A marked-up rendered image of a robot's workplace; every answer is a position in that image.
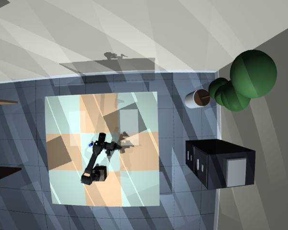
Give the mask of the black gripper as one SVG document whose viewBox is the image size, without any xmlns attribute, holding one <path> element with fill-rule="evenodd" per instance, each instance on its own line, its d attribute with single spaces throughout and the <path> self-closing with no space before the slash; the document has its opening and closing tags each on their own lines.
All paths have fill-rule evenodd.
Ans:
<svg viewBox="0 0 288 230">
<path fill-rule="evenodd" d="M 120 146 L 119 144 L 117 144 L 116 142 L 112 141 L 111 143 L 105 142 L 104 144 L 104 149 L 106 148 L 110 148 L 110 151 L 114 151 L 114 150 L 121 150 L 122 146 Z"/>
</svg>

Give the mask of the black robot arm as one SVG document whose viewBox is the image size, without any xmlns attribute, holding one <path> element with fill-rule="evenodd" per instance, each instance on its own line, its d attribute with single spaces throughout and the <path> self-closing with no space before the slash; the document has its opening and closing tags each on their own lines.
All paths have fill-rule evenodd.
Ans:
<svg viewBox="0 0 288 230">
<path fill-rule="evenodd" d="M 104 144 L 105 144 L 105 137 L 106 134 L 101 132 L 99 133 L 99 137 L 98 137 L 98 141 L 94 142 L 93 144 L 93 154 L 91 156 L 91 159 L 88 163 L 88 166 L 86 167 L 84 173 L 81 176 L 81 183 L 82 184 L 86 184 L 86 185 L 91 185 L 93 181 L 99 181 L 100 177 L 101 177 L 101 173 L 100 171 L 95 171 L 94 173 L 92 173 L 95 161 L 97 160 L 97 156 L 99 154 L 101 154 L 101 151 L 103 150 Z M 97 143 L 97 144 L 96 144 Z M 106 154 L 107 156 L 111 156 L 110 153 L 110 148 L 106 148 Z M 90 176 L 86 176 L 84 175 L 85 173 L 90 174 Z"/>
</svg>

